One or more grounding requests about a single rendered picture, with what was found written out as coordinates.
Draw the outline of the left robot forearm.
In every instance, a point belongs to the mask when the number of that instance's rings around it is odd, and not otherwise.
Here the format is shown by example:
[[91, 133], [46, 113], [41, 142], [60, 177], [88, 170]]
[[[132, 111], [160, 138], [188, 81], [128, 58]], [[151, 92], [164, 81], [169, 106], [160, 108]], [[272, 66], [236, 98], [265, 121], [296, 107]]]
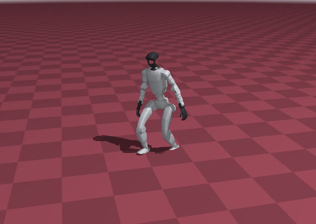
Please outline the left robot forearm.
[[174, 86], [174, 90], [176, 91], [174, 94], [176, 96], [177, 102], [181, 103], [181, 106], [184, 106], [184, 102], [183, 102], [181, 92], [180, 92], [180, 89], [178, 88], [178, 86]]

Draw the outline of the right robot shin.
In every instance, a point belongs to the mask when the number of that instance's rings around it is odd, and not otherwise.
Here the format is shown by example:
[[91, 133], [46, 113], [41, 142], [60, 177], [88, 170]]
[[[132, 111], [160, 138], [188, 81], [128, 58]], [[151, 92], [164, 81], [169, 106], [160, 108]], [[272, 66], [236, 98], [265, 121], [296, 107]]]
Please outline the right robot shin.
[[[137, 128], [136, 128], [137, 129]], [[144, 133], [139, 133], [137, 130], [136, 130], [136, 134], [137, 134], [137, 137], [139, 139], [139, 141], [141, 142], [142, 146], [145, 147], [146, 149], [148, 149], [148, 145], [147, 145], [147, 133], [144, 132]]]

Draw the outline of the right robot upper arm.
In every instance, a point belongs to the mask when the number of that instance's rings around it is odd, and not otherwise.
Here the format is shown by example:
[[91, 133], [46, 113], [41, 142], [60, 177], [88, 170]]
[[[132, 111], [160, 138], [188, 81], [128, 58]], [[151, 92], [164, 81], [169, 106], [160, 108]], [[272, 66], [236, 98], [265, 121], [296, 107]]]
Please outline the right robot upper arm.
[[141, 85], [141, 89], [144, 89], [144, 90], [147, 90], [147, 88], [148, 88], [148, 85], [147, 85], [147, 82], [148, 82], [148, 80], [147, 80], [147, 76], [146, 76], [146, 70], [147, 70], [148, 68], [146, 68], [146, 69], [144, 69], [144, 70], [142, 70], [142, 85]]

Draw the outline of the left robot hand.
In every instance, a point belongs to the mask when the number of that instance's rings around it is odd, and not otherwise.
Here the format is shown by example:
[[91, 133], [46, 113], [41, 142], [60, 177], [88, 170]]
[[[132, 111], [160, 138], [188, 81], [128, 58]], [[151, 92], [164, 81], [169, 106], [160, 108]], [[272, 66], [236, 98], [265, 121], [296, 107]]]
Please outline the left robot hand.
[[187, 111], [184, 108], [185, 106], [181, 106], [181, 103], [179, 103], [178, 105], [179, 105], [179, 108], [181, 109], [180, 117], [182, 115], [183, 116], [182, 120], [185, 120], [188, 117]]

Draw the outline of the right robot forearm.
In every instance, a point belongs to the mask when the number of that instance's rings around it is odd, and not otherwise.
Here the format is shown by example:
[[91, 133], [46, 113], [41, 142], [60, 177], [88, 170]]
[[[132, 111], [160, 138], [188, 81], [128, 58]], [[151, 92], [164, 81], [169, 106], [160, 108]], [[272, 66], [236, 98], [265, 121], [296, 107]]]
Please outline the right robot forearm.
[[142, 101], [142, 104], [143, 104], [144, 98], [145, 98], [145, 93], [146, 93], [146, 90], [140, 89], [140, 96], [139, 96], [138, 102], [141, 100], [141, 101]]

